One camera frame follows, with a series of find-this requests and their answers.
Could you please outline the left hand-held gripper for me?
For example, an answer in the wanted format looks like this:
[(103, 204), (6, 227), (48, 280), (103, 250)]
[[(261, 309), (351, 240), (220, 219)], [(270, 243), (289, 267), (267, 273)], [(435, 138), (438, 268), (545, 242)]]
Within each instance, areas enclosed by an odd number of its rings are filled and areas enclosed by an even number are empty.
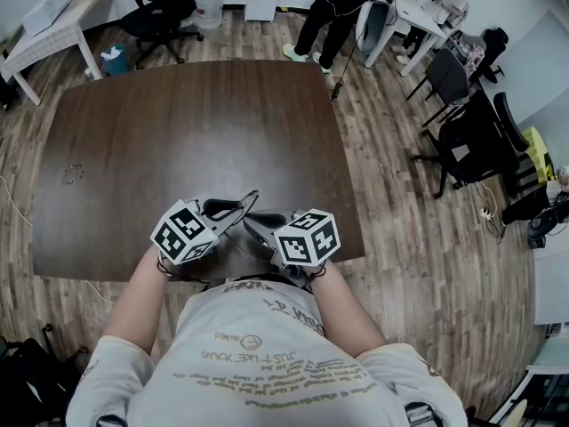
[[(212, 230), (201, 214), (215, 214)], [(150, 239), (173, 265), (203, 257), (219, 244), (219, 236), (244, 217), (239, 200), (206, 199), (199, 208), (196, 200), (178, 200), (161, 217)]]

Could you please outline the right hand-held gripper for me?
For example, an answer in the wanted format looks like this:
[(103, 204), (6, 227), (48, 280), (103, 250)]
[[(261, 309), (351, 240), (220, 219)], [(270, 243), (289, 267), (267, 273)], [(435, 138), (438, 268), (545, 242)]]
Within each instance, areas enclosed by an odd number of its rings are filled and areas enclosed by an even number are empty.
[[(274, 261), (276, 249), (281, 273), (297, 287), (307, 287), (311, 277), (306, 268), (324, 267), (341, 247), (334, 216), (318, 209), (304, 213), (260, 210), (243, 219), (245, 230)], [(276, 226), (283, 226), (276, 231)]]

